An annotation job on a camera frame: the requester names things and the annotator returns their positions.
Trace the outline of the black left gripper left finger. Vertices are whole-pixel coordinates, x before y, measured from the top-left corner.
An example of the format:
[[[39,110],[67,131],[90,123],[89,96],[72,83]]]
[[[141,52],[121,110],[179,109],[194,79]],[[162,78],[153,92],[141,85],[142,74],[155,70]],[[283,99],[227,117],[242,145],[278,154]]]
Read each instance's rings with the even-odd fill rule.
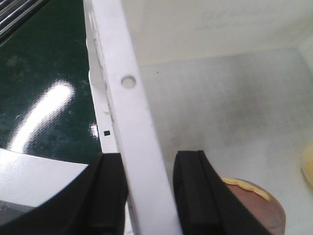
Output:
[[[102,154],[64,189],[2,225],[2,235],[122,235],[128,197],[119,153]]]

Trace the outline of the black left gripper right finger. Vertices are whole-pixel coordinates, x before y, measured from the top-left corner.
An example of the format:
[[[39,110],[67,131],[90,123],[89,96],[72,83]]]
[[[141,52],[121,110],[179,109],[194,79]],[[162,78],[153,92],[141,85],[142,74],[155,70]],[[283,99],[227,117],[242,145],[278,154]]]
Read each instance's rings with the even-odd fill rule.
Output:
[[[268,235],[221,180],[205,153],[178,151],[173,186],[185,235]]]

